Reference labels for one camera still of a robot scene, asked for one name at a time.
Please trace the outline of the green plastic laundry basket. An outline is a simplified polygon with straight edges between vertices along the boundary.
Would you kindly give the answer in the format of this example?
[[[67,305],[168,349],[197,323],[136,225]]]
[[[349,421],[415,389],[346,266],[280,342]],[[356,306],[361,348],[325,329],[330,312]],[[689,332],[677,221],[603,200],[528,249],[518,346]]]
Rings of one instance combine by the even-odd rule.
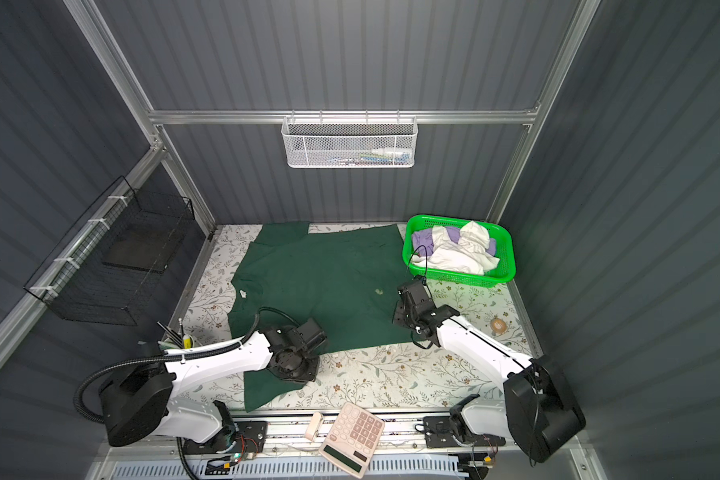
[[[425,276],[430,280],[449,281],[459,284],[490,288],[497,284],[511,281],[516,274],[516,265],[512,246],[512,238],[509,232],[503,227],[485,222],[474,221],[489,230],[490,236],[497,242],[496,255],[500,259],[497,269],[484,275],[469,275],[463,273],[449,272],[438,269],[425,269],[424,267],[411,266],[409,260],[412,257],[412,234],[414,232],[431,228],[433,226],[451,226],[460,228],[471,220],[453,219],[432,215],[415,215],[408,220],[406,235],[402,250],[402,259],[412,275]]]

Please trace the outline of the dark green t shirt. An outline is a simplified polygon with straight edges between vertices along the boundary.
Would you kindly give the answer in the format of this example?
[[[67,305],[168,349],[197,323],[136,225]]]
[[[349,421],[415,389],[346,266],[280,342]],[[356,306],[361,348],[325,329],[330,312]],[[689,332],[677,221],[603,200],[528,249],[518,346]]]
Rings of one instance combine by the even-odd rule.
[[[249,244],[231,280],[232,336],[280,327],[281,312],[314,319],[327,341],[323,353],[406,343],[392,322],[398,288],[410,278],[398,226],[312,233],[306,222],[268,224]]]

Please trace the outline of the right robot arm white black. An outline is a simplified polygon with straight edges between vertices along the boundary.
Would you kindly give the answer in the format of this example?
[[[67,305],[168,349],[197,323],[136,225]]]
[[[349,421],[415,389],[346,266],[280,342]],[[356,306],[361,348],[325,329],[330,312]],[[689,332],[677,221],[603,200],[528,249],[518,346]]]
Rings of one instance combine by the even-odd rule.
[[[457,355],[502,388],[503,406],[471,394],[449,409],[453,441],[472,446],[510,440],[532,463],[543,463],[586,426],[563,370],[547,355],[534,358],[507,347],[449,305],[438,306],[426,279],[398,287],[393,323],[411,332],[417,347]]]

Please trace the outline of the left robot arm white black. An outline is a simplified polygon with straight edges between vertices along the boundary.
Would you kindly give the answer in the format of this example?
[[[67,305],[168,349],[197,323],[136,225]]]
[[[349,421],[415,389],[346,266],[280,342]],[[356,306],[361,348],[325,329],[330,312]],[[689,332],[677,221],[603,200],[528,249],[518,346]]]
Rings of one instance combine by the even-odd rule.
[[[327,340],[313,319],[300,325],[255,330],[204,347],[168,349],[143,360],[128,360],[102,376],[99,400],[107,441],[112,447],[150,435],[181,437],[198,444],[233,430],[220,400],[198,402],[191,390],[247,372],[305,384],[315,379],[318,349]]]

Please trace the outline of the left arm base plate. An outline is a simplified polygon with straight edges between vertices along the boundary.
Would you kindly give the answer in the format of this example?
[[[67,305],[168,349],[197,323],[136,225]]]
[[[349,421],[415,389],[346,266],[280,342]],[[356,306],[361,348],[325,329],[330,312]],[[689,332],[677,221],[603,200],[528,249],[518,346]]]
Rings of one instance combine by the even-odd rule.
[[[223,426],[204,443],[184,439],[182,448],[189,455],[258,454],[263,451],[267,431],[265,421],[238,421],[234,427]]]

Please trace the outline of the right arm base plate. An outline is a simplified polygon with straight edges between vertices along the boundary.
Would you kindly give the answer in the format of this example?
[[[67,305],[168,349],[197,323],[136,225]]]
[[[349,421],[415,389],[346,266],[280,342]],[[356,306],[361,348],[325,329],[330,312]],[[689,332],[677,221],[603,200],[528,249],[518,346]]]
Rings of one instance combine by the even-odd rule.
[[[414,425],[414,430],[424,436],[430,449],[455,447],[485,447],[497,449],[506,445],[504,437],[472,433],[461,421],[450,416],[426,416]]]

